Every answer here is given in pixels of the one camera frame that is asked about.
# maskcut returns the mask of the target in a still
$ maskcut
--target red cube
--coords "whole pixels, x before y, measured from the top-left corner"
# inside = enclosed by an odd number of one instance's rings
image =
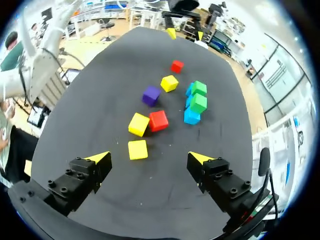
[[[157,132],[169,126],[168,119],[165,111],[163,110],[150,113],[149,118],[149,127],[151,132]]]
[[[181,73],[182,68],[184,67],[184,63],[181,61],[174,60],[171,66],[171,71],[177,74]]]

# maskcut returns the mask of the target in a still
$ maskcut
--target black table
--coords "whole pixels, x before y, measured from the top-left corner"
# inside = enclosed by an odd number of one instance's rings
[[[171,72],[173,60],[185,63]],[[142,94],[175,75],[176,90],[162,91],[150,108]],[[198,125],[184,123],[185,91],[207,84],[208,109]],[[165,110],[169,127],[140,138],[128,132],[134,113]],[[128,141],[145,139],[147,159],[129,160]],[[138,238],[206,240],[222,233],[229,216],[202,194],[187,171],[188,151],[223,157],[251,180],[252,136],[242,91],[230,65],[182,38],[137,27],[97,55],[51,113],[36,147],[32,178],[44,188],[75,157],[111,152],[113,169],[96,195],[68,217],[105,233]]]

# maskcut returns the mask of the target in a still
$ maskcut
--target purple cube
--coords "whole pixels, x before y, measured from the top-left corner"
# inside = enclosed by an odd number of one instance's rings
[[[158,97],[161,93],[161,90],[155,86],[148,86],[148,88],[144,91],[142,101],[153,107],[156,105]]]

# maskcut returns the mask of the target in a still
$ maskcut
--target stool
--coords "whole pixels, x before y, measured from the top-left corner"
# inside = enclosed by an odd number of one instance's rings
[[[110,36],[109,34],[109,29],[115,26],[114,22],[110,22],[110,19],[106,19],[106,21],[104,21],[103,19],[99,19],[98,20],[100,26],[102,29],[107,29],[108,32],[108,36],[104,36],[103,38],[101,38],[101,42],[109,42],[112,40],[115,40],[116,37],[115,36]]]

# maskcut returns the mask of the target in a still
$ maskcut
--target blue cube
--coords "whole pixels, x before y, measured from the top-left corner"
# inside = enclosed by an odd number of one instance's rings
[[[185,95],[186,95],[187,97],[189,97],[189,96],[191,95],[191,91],[192,91],[192,87],[193,87],[193,85],[194,85],[194,83],[193,83],[193,82],[192,82],[192,83],[190,83],[190,85],[189,85],[188,89],[186,90]]]
[[[191,100],[194,96],[190,95],[185,102],[185,108],[187,109],[190,106]]]
[[[190,107],[188,107],[184,111],[184,123],[190,124],[190,125],[196,125],[200,122],[200,120],[201,120],[201,115],[191,111]]]

